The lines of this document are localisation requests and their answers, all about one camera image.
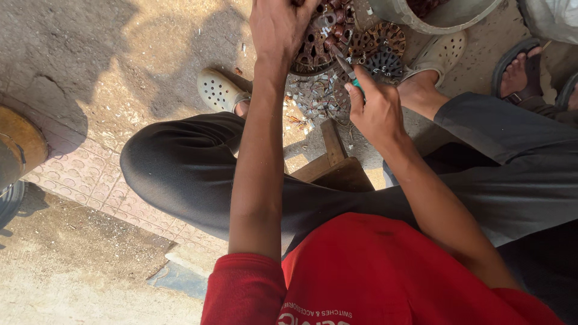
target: green screwdriver handle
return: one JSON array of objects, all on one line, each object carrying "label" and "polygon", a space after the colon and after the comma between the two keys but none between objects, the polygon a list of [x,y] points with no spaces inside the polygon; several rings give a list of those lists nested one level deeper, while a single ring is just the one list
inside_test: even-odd
[{"label": "green screwdriver handle", "polygon": [[354,86],[357,86],[361,89],[361,92],[363,93],[363,97],[365,98],[365,91],[363,90],[363,88],[361,88],[360,82],[357,81],[357,78],[353,79],[353,81],[351,82]]}]

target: knee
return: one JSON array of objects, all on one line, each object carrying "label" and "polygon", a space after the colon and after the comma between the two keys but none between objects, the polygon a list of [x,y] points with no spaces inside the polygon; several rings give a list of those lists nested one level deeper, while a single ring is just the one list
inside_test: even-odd
[{"label": "knee", "polygon": [[160,167],[159,157],[166,157],[159,139],[154,136],[155,124],[138,131],[124,145],[120,153],[120,168],[127,184],[135,191],[146,180],[150,184]]}]

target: sandal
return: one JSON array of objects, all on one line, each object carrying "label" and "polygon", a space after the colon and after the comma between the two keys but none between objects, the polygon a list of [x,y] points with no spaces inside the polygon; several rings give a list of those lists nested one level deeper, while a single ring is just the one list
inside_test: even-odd
[{"label": "sandal", "polygon": [[496,64],[494,68],[494,73],[492,74],[492,90],[491,94],[494,97],[498,97],[508,103],[519,106],[523,101],[536,96],[543,96],[544,92],[540,86],[540,58],[541,54],[536,54],[530,58],[526,59],[524,70],[526,72],[526,88],[521,91],[516,91],[509,94],[508,96],[502,96],[500,94],[500,85],[502,84],[502,75],[506,70],[507,66],[512,64],[512,61],[516,59],[518,54],[525,53],[526,55],[534,47],[540,46],[540,41],[536,38],[530,38],[523,40],[522,42],[516,44],[512,47],[506,54]]},{"label": "sandal", "polygon": [[404,68],[401,81],[403,82],[405,79],[422,71],[435,70],[439,74],[438,82],[435,84],[435,87],[438,88],[442,84],[445,74],[464,55],[467,43],[468,35],[465,31],[434,36],[425,45],[411,66]]},{"label": "sandal", "polygon": [[215,112],[235,113],[235,106],[251,100],[251,94],[242,91],[215,69],[203,69],[197,77],[197,90],[205,104]]},{"label": "sandal", "polygon": [[560,110],[568,110],[568,101],[570,100],[570,95],[575,91],[574,87],[576,87],[576,83],[578,83],[578,72],[574,73],[570,79],[564,84],[562,91],[556,97],[556,106]]}]

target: wrist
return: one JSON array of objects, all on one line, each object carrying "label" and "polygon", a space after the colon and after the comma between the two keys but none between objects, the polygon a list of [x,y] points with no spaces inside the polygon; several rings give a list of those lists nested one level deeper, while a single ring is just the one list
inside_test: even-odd
[{"label": "wrist", "polygon": [[290,64],[281,58],[272,56],[258,57],[255,62],[255,81],[266,79],[285,85]]},{"label": "wrist", "polygon": [[416,151],[412,139],[405,132],[380,141],[375,148],[386,162],[393,157],[408,156]]}]

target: red t-shirt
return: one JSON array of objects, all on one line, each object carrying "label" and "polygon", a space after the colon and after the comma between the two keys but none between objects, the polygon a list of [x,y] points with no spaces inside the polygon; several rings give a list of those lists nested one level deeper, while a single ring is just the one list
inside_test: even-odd
[{"label": "red t-shirt", "polygon": [[562,324],[535,297],[489,289],[402,221],[345,213],[281,265],[229,254],[209,277],[203,324]]}]

